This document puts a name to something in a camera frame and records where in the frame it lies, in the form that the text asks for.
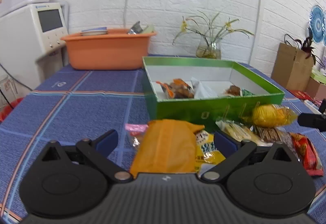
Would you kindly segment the red snack packet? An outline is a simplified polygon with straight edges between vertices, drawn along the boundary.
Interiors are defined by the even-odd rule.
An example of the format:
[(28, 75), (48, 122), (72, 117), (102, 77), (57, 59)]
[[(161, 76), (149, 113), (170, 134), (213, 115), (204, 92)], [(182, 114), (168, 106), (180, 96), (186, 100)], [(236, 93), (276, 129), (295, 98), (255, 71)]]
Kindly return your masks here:
[(310, 139), (305, 135), (292, 132), (290, 132), (290, 136), (294, 149), (307, 173), (312, 177), (322, 177), (324, 175), (323, 165)]

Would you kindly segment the dark purple snack packet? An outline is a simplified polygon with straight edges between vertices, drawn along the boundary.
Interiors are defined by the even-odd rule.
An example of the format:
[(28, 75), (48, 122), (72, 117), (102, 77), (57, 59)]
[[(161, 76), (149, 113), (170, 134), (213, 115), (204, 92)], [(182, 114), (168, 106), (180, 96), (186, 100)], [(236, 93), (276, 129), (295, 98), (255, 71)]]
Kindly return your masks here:
[(252, 131), (266, 143), (282, 142), (284, 143), (294, 154), (294, 156), (300, 161), (298, 154), (293, 145), (292, 138), (288, 132), (279, 128), (264, 128), (253, 126)]

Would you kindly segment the yellow snack bag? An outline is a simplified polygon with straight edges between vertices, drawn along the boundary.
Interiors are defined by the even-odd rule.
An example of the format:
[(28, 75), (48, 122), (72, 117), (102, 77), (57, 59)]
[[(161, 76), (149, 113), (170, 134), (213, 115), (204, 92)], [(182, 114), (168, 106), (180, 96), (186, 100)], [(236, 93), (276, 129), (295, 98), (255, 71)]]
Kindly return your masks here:
[(268, 104), (254, 108), (251, 115), (242, 117), (241, 120), (258, 127), (274, 128), (290, 125), (297, 117), (298, 115), (286, 106)]

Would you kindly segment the nougat cracker packet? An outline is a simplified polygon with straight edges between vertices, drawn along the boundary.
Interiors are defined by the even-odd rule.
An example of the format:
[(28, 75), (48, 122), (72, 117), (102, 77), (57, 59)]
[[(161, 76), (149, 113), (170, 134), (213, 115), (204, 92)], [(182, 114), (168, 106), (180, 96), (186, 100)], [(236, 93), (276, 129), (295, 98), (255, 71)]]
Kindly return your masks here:
[(220, 128), (220, 130), (238, 142), (249, 140), (256, 143), (258, 146), (266, 146), (265, 142), (263, 142), (258, 136), (256, 136), (256, 134), (254, 134), (244, 125), (239, 125), (233, 121), (224, 120), (217, 120), (216, 125)]

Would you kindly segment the yellow cake snack packet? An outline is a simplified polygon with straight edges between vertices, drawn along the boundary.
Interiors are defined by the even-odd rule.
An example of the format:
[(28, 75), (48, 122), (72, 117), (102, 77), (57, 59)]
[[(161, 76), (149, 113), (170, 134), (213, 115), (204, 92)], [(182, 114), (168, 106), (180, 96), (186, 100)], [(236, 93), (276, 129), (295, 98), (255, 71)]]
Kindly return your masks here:
[(208, 166), (215, 166), (225, 160), (224, 155), (217, 150), (214, 136), (205, 130), (196, 133), (196, 162), (195, 171), (199, 173)]

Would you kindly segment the green triangular snack packet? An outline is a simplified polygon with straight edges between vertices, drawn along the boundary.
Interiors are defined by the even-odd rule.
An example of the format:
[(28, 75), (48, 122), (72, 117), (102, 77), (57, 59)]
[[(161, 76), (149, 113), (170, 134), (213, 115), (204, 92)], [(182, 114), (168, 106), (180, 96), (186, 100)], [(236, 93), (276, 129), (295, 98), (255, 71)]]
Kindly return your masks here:
[(252, 93), (252, 92), (250, 92), (250, 91), (248, 91), (246, 89), (242, 89), (240, 91), (240, 96), (254, 96), (254, 93)]

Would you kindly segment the pink pumpkin seed packet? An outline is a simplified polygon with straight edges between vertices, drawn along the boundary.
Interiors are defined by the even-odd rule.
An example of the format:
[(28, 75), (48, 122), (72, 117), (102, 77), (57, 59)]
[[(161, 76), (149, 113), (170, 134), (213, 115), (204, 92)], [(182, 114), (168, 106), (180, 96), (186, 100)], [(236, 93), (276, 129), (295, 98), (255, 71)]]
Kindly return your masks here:
[(129, 136), (129, 141), (135, 149), (138, 149), (143, 141), (148, 127), (148, 125), (125, 124), (125, 130)]

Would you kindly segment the orange snack packet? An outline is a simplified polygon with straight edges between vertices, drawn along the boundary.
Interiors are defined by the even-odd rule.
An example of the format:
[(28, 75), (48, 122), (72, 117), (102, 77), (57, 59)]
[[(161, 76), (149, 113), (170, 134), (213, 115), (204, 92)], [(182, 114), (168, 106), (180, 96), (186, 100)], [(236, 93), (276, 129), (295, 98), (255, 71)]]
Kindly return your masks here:
[(196, 133), (204, 125), (182, 120), (152, 120), (138, 147), (130, 174), (194, 173), (196, 165)]

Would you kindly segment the white foil snack packet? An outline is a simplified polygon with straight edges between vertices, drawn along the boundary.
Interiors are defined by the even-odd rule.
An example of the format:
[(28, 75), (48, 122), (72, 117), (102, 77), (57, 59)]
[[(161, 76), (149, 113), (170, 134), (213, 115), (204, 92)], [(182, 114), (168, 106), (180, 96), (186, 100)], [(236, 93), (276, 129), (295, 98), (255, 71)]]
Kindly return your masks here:
[(191, 84), (195, 99), (209, 99), (217, 98), (219, 96), (218, 93), (209, 86), (210, 81), (200, 81), (192, 77)]

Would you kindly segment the clear orange-label snack packet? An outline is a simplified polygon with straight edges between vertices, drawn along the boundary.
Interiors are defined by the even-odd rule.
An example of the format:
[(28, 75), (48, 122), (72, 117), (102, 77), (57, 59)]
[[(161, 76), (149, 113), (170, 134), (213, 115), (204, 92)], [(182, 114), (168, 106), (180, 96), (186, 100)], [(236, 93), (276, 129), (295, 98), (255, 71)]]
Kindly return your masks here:
[(193, 99), (195, 93), (190, 85), (182, 79), (173, 79), (171, 83), (156, 81), (167, 99)]

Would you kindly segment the blue patterned tablecloth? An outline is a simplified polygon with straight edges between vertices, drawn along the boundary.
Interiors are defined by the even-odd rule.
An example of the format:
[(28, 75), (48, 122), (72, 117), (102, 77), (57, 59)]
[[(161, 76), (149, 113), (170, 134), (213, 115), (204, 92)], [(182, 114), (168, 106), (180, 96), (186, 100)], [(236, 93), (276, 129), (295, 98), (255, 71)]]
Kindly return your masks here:
[(149, 121), (143, 70), (77, 71), (66, 66), (27, 95), (1, 124), (1, 209), (5, 223), (26, 216), (19, 184), (49, 140), (73, 145), (118, 132), (110, 159), (128, 169), (134, 157), (124, 125)]

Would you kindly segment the green cardboard box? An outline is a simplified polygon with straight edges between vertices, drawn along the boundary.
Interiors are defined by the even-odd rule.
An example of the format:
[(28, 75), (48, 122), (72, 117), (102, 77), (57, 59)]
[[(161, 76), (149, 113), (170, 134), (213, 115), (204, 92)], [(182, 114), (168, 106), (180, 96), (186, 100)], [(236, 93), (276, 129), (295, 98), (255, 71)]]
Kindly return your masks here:
[[(143, 57), (147, 110), (152, 120), (174, 119), (204, 125), (214, 129), (216, 119), (240, 121), (251, 115), (254, 108), (266, 104), (281, 104), (285, 95), (279, 87), (247, 66), (233, 61), (192, 57)], [(209, 99), (167, 99), (160, 85), (182, 79), (188, 85), (191, 78), (210, 81), (218, 93)], [(254, 96), (223, 96), (231, 85), (246, 89)]]

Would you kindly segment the glass vase with flowers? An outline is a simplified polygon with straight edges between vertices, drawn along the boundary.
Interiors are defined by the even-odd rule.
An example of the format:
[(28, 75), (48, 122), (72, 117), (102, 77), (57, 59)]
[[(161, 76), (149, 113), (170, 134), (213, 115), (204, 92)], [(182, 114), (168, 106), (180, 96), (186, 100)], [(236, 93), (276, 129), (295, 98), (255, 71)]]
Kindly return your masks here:
[(172, 44), (175, 45), (182, 36), (197, 35), (200, 42), (196, 49), (196, 57), (220, 60), (220, 43), (226, 36), (235, 33), (243, 34), (247, 38), (254, 36), (254, 33), (249, 30), (234, 27), (234, 24), (240, 21), (239, 19), (229, 18), (224, 23), (217, 24), (219, 15), (220, 13), (217, 12), (213, 17), (209, 17), (204, 12), (199, 11), (198, 14), (183, 17), (180, 30), (174, 37)]

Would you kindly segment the orange plastic basin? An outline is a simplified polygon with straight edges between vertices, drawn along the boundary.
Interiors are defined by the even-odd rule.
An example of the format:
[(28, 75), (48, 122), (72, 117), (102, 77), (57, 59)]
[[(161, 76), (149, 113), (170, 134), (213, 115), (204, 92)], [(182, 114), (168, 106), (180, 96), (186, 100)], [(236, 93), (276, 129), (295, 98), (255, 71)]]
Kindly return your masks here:
[(80, 32), (61, 38), (68, 60), (76, 70), (136, 70), (148, 55), (148, 34), (128, 34), (127, 29), (108, 29), (104, 35), (83, 36)]

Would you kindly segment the white screen appliance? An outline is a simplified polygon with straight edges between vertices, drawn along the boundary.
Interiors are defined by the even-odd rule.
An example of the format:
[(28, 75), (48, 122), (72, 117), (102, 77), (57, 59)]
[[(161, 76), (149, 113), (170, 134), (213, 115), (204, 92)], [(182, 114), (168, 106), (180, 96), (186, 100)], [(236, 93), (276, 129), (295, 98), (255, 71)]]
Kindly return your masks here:
[(63, 67), (66, 35), (59, 3), (30, 4), (1, 17), (1, 69), (35, 89)]

